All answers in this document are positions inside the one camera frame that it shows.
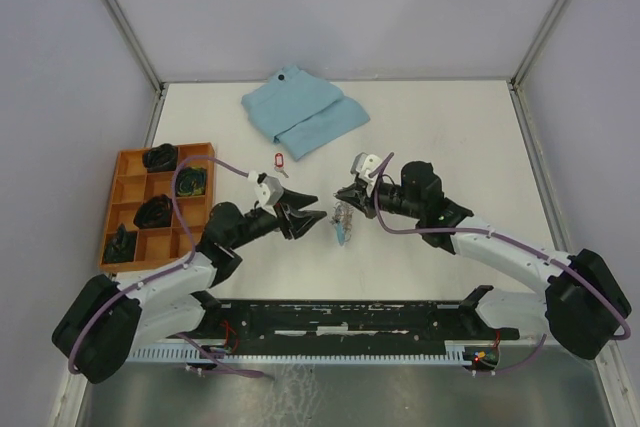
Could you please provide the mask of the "metal key organizer blue handle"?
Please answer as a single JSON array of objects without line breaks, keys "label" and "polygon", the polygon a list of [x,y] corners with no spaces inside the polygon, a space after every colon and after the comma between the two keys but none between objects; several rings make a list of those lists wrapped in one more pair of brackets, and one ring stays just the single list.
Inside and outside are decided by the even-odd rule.
[{"label": "metal key organizer blue handle", "polygon": [[353,214],[353,206],[344,201],[336,202],[330,223],[340,246],[345,246],[351,239]]}]

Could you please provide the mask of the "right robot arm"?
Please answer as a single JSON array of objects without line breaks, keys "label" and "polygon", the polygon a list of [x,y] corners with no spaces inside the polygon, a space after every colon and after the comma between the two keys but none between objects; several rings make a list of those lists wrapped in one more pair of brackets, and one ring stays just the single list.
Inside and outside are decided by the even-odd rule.
[{"label": "right robot arm", "polygon": [[630,337],[630,302],[599,254],[531,246],[448,198],[431,164],[405,164],[399,182],[385,178],[387,164],[372,154],[358,155],[351,168],[354,181],[339,189],[336,199],[369,219],[384,213],[413,219],[409,232],[430,246],[480,262],[526,288],[492,288],[462,309],[459,326],[467,336],[514,328],[550,336],[586,360],[595,359],[608,342]]}]

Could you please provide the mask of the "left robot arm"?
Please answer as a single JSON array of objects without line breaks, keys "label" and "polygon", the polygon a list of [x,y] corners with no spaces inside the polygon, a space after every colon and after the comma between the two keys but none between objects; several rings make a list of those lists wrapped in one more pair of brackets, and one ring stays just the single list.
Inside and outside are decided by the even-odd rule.
[{"label": "left robot arm", "polygon": [[327,216],[312,209],[317,200],[284,189],[247,213],[218,203],[195,248],[178,260],[128,282],[103,274],[89,279],[51,337],[69,371],[98,384],[142,347],[177,334],[215,334],[221,313],[209,291],[240,265],[237,249],[271,233],[301,238]]}]

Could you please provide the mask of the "red tag key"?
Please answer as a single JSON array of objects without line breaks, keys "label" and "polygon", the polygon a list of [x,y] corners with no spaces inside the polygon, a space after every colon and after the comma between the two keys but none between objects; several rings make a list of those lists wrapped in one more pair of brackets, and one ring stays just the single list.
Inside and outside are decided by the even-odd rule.
[{"label": "red tag key", "polygon": [[282,175],[285,179],[289,178],[289,175],[285,170],[284,156],[280,152],[274,155],[274,170]]}]

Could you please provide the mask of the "light blue cloth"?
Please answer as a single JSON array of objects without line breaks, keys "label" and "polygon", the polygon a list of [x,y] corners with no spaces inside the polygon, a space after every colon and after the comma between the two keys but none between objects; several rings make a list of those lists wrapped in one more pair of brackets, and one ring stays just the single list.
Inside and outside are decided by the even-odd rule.
[{"label": "light blue cloth", "polygon": [[244,95],[241,105],[251,125],[295,161],[370,121],[339,87],[295,65]]}]

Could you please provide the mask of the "orange compartment tray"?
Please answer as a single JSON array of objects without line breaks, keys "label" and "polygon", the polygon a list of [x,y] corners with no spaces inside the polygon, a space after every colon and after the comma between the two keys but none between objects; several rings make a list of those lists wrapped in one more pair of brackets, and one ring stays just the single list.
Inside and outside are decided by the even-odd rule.
[{"label": "orange compartment tray", "polygon": [[149,270],[187,254],[214,198],[209,143],[118,154],[99,267],[111,274]]}]

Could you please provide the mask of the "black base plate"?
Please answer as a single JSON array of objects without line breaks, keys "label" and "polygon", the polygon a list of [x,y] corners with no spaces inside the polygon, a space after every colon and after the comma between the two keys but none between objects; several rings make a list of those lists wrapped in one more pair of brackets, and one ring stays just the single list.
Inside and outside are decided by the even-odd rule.
[{"label": "black base plate", "polygon": [[488,326],[474,306],[468,300],[224,299],[187,335],[229,341],[233,354],[434,354],[448,341],[520,338],[515,328]]}]

